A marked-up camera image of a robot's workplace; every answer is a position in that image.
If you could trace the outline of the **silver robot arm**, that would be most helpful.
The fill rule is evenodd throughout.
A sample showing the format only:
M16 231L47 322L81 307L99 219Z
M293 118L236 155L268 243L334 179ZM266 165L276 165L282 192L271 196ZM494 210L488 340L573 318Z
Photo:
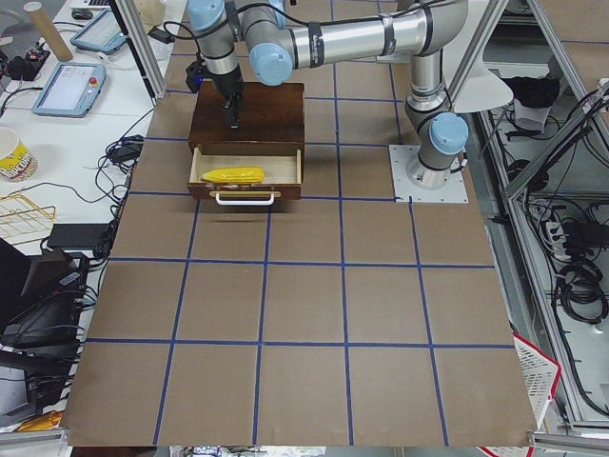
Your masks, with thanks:
M449 109L442 77L442 50L462 30L465 1L414 1L393 13L338 21L286 22L281 1L189 1L186 12L193 40L215 89L223 96L226 123L239 126L244 81L235 53L246 43L258 80L271 87L293 70L315 69L350 59L410 52L410 92L406 115L421 146L406 167L409 180L422 189L439 189L463 152L469 130Z

